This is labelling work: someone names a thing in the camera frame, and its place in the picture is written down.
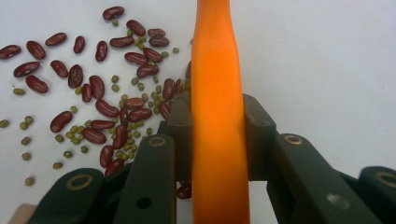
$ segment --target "kidney bean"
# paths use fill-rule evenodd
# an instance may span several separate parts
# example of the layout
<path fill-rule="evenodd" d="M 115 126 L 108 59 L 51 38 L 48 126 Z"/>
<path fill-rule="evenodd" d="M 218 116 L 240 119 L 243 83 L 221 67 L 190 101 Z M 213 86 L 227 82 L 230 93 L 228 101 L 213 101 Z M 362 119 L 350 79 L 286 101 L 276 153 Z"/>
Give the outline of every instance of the kidney bean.
<path fill-rule="evenodd" d="M 120 109 L 120 124 L 123 126 L 128 126 L 128 108 L 126 106 L 123 106 Z"/>
<path fill-rule="evenodd" d="M 25 79 L 27 86 L 33 91 L 37 91 L 39 93 L 46 93 L 49 90 L 47 83 L 40 80 L 40 78 L 30 75 Z"/>
<path fill-rule="evenodd" d="M 105 170 L 105 175 L 111 175 L 116 173 L 118 170 L 120 170 L 124 166 L 124 160 L 123 159 L 115 159 L 112 161 L 106 168 Z"/>
<path fill-rule="evenodd" d="M 92 90 L 91 90 L 91 85 L 88 83 L 85 83 L 82 85 L 82 93 L 81 93 L 81 98 L 82 101 L 85 103 L 88 103 L 91 98 L 92 98 Z"/>
<path fill-rule="evenodd" d="M 128 107 L 128 109 L 141 108 L 143 105 L 145 105 L 145 102 L 139 97 L 129 98 L 125 101 L 125 106 Z"/>
<path fill-rule="evenodd" d="M 163 83 L 163 98 L 166 100 L 172 99 L 175 94 L 175 81 L 172 78 L 167 78 Z"/>
<path fill-rule="evenodd" d="M 115 123 L 113 120 L 94 119 L 91 121 L 91 127 L 96 130 L 110 129 L 114 127 Z"/>
<path fill-rule="evenodd" d="M 41 47 L 41 45 L 34 40 L 29 40 L 26 43 L 27 50 L 33 55 L 33 57 L 38 60 L 42 60 L 46 57 L 46 51 Z"/>
<path fill-rule="evenodd" d="M 120 114 L 120 111 L 115 106 L 110 105 L 103 99 L 98 99 L 95 106 L 100 113 L 111 118 L 118 117 Z"/>
<path fill-rule="evenodd" d="M 123 125 L 119 125 L 116 128 L 116 138 L 113 140 L 113 147 L 115 149 L 120 149 L 126 143 L 126 138 L 128 136 L 127 128 Z"/>
<path fill-rule="evenodd" d="M 103 19 L 111 21 L 122 15 L 125 9 L 123 7 L 110 7 L 103 12 Z"/>
<path fill-rule="evenodd" d="M 161 54 L 154 49 L 144 48 L 143 53 L 149 60 L 152 60 L 155 63 L 160 63 L 163 61 L 163 56 L 161 56 Z"/>
<path fill-rule="evenodd" d="M 67 34 L 65 33 L 58 33 L 46 40 L 47 46 L 56 46 L 62 44 L 67 39 Z"/>
<path fill-rule="evenodd" d="M 75 53 L 81 53 L 85 47 L 85 38 L 82 35 L 76 37 L 75 46 L 73 47 L 73 51 Z"/>
<path fill-rule="evenodd" d="M 56 116 L 50 123 L 50 130 L 53 133 L 60 132 L 66 124 L 68 124 L 73 118 L 73 113 L 70 111 L 64 111 Z"/>
<path fill-rule="evenodd" d="M 35 70 L 37 70 L 38 66 L 40 66 L 39 62 L 29 62 L 29 63 L 23 63 L 14 70 L 14 77 L 24 77 L 27 76 L 31 73 L 33 73 Z"/>
<path fill-rule="evenodd" d="M 101 40 L 96 46 L 95 59 L 98 62 L 102 62 L 105 60 L 106 56 L 107 56 L 107 43 L 106 41 Z"/>
<path fill-rule="evenodd" d="M 127 21 L 126 26 L 132 31 L 134 31 L 136 35 L 143 36 L 146 34 L 145 27 L 142 26 L 142 24 L 140 24 L 140 22 L 138 21 L 134 21 L 134 20 Z"/>
<path fill-rule="evenodd" d="M 82 136 L 84 136 L 84 138 L 89 142 L 95 144 L 103 144 L 106 142 L 106 136 L 93 128 L 84 128 L 82 130 Z"/>
<path fill-rule="evenodd" d="M 152 115 L 152 111 L 148 108 L 137 108 L 131 111 L 128 115 L 129 121 L 136 122 L 142 119 L 149 119 Z"/>
<path fill-rule="evenodd" d="M 10 58 L 21 52 L 21 48 L 17 45 L 8 45 L 0 49 L 0 59 Z"/>
<path fill-rule="evenodd" d="M 54 60 L 50 63 L 50 66 L 56 72 L 56 74 L 58 74 L 59 77 L 69 76 L 66 66 L 61 61 Z"/>
<path fill-rule="evenodd" d="M 134 38 L 131 36 L 112 38 L 110 40 L 110 45 L 114 48 L 125 48 L 131 46 L 133 43 L 134 43 Z"/>
<path fill-rule="evenodd" d="M 160 29 L 160 28 L 149 29 L 148 30 L 148 35 L 150 37 L 165 36 L 165 31 L 163 29 Z"/>
<path fill-rule="evenodd" d="M 149 41 L 152 47 L 163 48 L 169 45 L 169 40 L 165 36 L 152 37 Z"/>
<path fill-rule="evenodd" d="M 81 85 L 82 79 L 84 79 L 84 74 L 82 73 L 82 68 L 78 64 L 73 65 L 69 71 L 68 85 L 70 88 L 76 88 Z"/>
<path fill-rule="evenodd" d="M 138 77 L 154 76 L 160 72 L 160 68 L 157 65 L 140 65 L 136 70 L 136 75 Z"/>
<path fill-rule="evenodd" d="M 186 69 L 186 78 L 190 78 L 191 77 L 191 61 L 189 62 L 189 65 L 187 65 L 187 69 Z"/>
<path fill-rule="evenodd" d="M 99 76 L 90 76 L 92 96 L 101 99 L 105 95 L 105 83 Z"/>
<path fill-rule="evenodd" d="M 137 63 L 139 65 L 146 64 L 148 59 L 144 54 L 136 53 L 136 52 L 128 52 L 124 55 L 126 61 L 130 63 Z"/>
<path fill-rule="evenodd" d="M 107 166 L 112 162 L 114 154 L 113 146 L 104 146 L 100 151 L 99 162 L 103 168 L 107 168 Z"/>
<path fill-rule="evenodd" d="M 165 120 L 168 120 L 171 113 L 171 106 L 166 102 L 163 102 L 160 106 L 160 113 Z"/>

